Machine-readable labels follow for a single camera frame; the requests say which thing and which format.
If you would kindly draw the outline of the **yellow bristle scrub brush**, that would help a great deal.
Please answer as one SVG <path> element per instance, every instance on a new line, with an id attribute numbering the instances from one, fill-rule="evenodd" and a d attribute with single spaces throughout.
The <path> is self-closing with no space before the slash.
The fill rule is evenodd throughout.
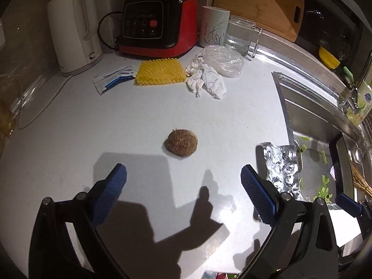
<path id="1" fill-rule="evenodd" d="M 165 58 L 143 61 L 137 71 L 135 84 L 159 86 L 183 83 L 185 79 L 185 71 L 178 59 Z"/>

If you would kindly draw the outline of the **wooden cutting board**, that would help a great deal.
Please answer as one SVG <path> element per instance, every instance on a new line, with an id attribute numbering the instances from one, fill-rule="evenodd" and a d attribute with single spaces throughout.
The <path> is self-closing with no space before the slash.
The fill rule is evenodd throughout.
<path id="1" fill-rule="evenodd" d="M 303 20 L 305 0 L 214 0 L 214 6 L 295 42 Z"/>

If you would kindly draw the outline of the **red black blender base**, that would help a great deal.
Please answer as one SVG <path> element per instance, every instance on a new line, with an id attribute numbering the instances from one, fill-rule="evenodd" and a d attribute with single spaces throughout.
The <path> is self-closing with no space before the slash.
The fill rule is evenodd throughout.
<path id="1" fill-rule="evenodd" d="M 124 0 L 120 52 L 142 57 L 182 56 L 197 42 L 197 0 Z"/>

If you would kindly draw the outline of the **steel faucet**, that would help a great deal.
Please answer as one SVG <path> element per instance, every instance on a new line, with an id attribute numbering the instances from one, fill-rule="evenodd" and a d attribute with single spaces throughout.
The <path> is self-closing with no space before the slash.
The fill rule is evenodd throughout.
<path id="1" fill-rule="evenodd" d="M 346 114 L 347 110 L 350 108 L 353 114 L 357 114 L 359 111 L 358 107 L 358 91 L 363 82 L 365 82 L 366 78 L 368 77 L 369 72 L 371 71 L 371 52 L 368 55 L 366 64 L 362 70 L 362 73 L 357 81 L 356 84 L 346 88 L 345 91 L 342 92 L 338 99 L 338 107 L 340 110 Z"/>

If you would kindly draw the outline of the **crumpled white paper tissue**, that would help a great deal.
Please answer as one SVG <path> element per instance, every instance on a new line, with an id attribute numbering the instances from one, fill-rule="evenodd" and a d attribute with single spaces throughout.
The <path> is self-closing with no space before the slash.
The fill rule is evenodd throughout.
<path id="1" fill-rule="evenodd" d="M 220 75 L 212 66 L 203 63 L 200 57 L 192 59 L 185 70 L 186 85 L 189 91 L 198 98 L 205 89 L 211 97 L 222 100 L 226 94 L 226 88 L 222 75 Z"/>

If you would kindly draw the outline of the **blue white paper packet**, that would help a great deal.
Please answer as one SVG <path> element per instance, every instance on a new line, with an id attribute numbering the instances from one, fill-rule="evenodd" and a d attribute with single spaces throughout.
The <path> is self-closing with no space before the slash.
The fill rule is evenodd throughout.
<path id="1" fill-rule="evenodd" d="M 114 88 L 120 83 L 131 81 L 136 78 L 137 71 L 131 66 L 119 68 L 112 73 L 103 74 L 93 78 L 93 84 L 99 95 Z"/>

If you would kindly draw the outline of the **clear glass mug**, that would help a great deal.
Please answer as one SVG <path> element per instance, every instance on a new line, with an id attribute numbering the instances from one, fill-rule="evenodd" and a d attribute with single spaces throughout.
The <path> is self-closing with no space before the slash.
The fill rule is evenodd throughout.
<path id="1" fill-rule="evenodd" d="M 246 18 L 231 15 L 224 39 L 224 46 L 235 49 L 246 59 L 254 59 L 262 29 Z"/>

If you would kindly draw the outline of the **silver foil blister pack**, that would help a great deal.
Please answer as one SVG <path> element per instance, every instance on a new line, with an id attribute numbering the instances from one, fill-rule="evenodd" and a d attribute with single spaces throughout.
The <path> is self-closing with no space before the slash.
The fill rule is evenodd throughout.
<path id="1" fill-rule="evenodd" d="M 297 174 L 301 170 L 299 158 L 301 154 L 295 145 L 276 146 L 270 142 L 260 144 L 269 180 L 279 193 L 288 193 L 295 200 L 308 202 L 302 194 L 300 179 Z"/>

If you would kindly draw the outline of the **stainless steel sink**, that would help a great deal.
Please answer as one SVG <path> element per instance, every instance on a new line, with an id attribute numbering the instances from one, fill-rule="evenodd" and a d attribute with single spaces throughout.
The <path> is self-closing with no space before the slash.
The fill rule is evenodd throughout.
<path id="1" fill-rule="evenodd" d="M 335 178 L 336 196 L 344 193 L 357 202 L 366 195 L 352 181 L 351 163 L 361 176 L 371 182 L 371 159 L 363 154 L 367 139 L 362 129 L 350 122 L 329 101 L 325 93 L 309 88 L 283 73 L 272 74 L 281 101 L 290 144 L 299 147 L 297 135 L 329 144 Z"/>

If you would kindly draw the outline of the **yellow bowl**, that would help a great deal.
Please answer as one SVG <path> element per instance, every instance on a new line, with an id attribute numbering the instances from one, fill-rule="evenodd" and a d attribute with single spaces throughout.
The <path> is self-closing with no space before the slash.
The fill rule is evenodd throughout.
<path id="1" fill-rule="evenodd" d="M 340 61 L 322 46 L 319 48 L 319 58 L 328 69 L 333 70 L 338 68 L 340 65 Z"/>

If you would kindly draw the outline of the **red snack wrapper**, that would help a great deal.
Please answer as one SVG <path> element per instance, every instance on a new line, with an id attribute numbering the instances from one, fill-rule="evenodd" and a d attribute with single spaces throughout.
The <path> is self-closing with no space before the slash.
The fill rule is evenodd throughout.
<path id="1" fill-rule="evenodd" d="M 220 273 L 217 271 L 206 271 L 202 279 L 238 279 L 239 273 Z"/>

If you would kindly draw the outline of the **white ceramic cup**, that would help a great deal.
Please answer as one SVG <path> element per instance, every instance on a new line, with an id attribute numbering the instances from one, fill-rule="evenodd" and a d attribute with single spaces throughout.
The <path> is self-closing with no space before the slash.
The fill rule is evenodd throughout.
<path id="1" fill-rule="evenodd" d="M 223 45 L 226 36 L 230 11 L 212 6 L 203 6 L 199 45 L 206 47 L 209 45 Z"/>

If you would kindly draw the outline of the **white electric kettle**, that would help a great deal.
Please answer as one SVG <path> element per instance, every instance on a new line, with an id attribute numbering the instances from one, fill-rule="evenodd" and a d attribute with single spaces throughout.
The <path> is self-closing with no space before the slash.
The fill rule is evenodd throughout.
<path id="1" fill-rule="evenodd" d="M 51 0 L 47 13 L 63 76 L 83 73 L 100 62 L 102 47 L 95 0 Z"/>

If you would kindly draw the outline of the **clear plastic bag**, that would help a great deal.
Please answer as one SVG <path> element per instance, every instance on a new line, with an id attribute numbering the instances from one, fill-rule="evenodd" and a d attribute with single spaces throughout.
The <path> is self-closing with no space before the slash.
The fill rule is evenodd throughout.
<path id="1" fill-rule="evenodd" d="M 220 45 L 210 45 L 200 53 L 203 62 L 213 67 L 218 74 L 228 78 L 239 78 L 241 76 L 244 58 L 235 49 Z"/>

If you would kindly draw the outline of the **green vegetable scraps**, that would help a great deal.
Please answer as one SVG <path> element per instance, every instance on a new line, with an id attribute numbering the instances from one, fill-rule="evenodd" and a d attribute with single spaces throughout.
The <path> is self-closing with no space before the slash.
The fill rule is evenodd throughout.
<path id="1" fill-rule="evenodd" d="M 296 140 L 302 159 L 302 170 L 299 172 L 299 185 L 304 198 L 313 202 L 322 197 L 326 203 L 334 203 L 336 196 L 335 178 L 329 144 L 297 135 Z"/>

